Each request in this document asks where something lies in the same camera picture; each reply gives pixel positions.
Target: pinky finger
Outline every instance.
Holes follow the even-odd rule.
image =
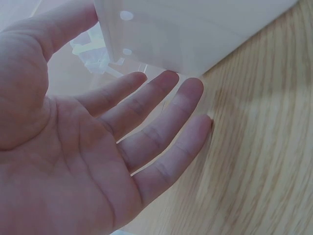
[[[193,118],[173,146],[153,164],[133,176],[146,207],[177,181],[212,132],[208,116]]]

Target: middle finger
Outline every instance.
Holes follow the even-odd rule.
[[[165,71],[122,103],[99,117],[116,140],[135,129],[178,83],[176,73]]]

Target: skin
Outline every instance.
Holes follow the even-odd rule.
[[[203,92],[185,81],[168,108],[137,127],[177,84],[166,71],[137,90],[136,72],[78,97],[47,97],[47,62],[97,22],[75,1],[0,34],[0,234],[109,234],[168,189],[196,157],[212,120],[193,117]]]

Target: wood grain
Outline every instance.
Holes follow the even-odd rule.
[[[136,235],[313,234],[313,0],[203,77],[215,120],[182,178],[124,229]]]

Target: white container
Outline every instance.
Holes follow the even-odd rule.
[[[94,0],[109,57],[199,76],[297,0]]]

